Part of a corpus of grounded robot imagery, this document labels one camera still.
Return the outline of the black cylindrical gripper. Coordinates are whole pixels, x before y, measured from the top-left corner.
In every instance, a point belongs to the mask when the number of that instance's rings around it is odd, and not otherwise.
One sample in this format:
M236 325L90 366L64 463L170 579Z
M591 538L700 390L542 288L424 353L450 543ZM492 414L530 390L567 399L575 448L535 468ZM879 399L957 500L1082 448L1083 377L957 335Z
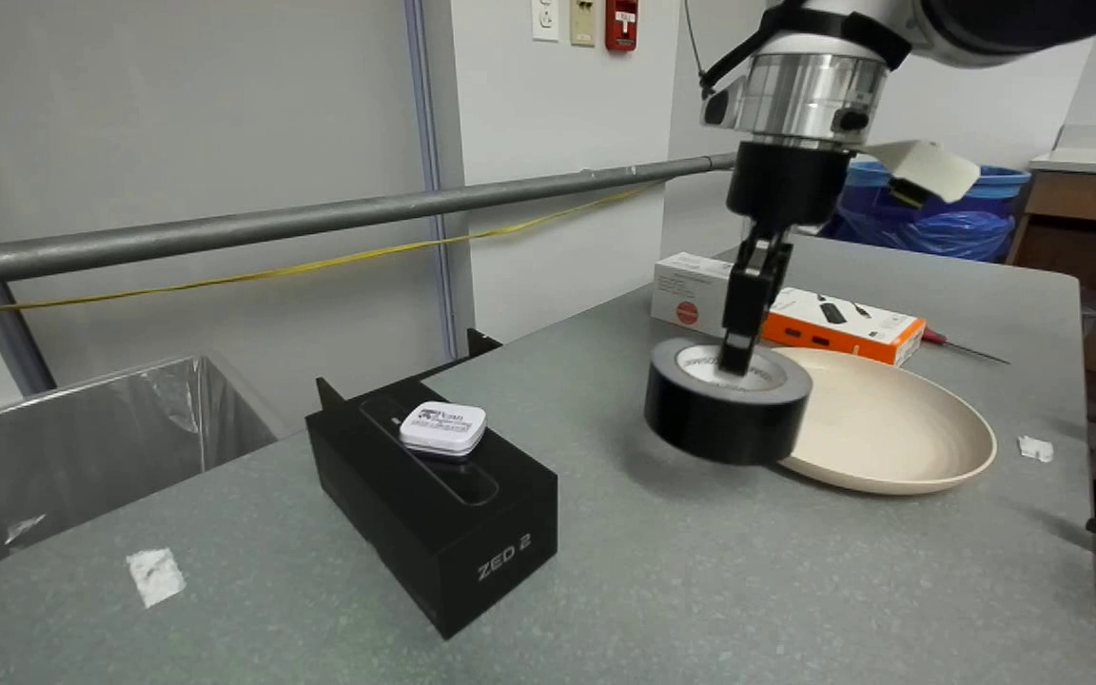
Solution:
M848 155L835 150L743 140L732 173L726 211L749 218L756 227L775 232L792 225L821 225L836 204L844 166ZM792 244L785 237L737 244L723 302L723 374L743 377L749 369L756 329L771 314L789 262Z

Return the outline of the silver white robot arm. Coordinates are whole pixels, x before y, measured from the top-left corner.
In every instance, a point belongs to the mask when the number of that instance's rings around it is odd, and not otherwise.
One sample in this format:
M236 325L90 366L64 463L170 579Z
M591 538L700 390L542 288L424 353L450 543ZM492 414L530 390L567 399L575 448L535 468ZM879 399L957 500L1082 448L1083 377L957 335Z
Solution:
M743 132L726 211L749 221L721 369L749 369L792 259L785 232L835 213L882 79L905 56L992 70L1083 37L1096 0L766 0L756 29L700 71L704 123Z

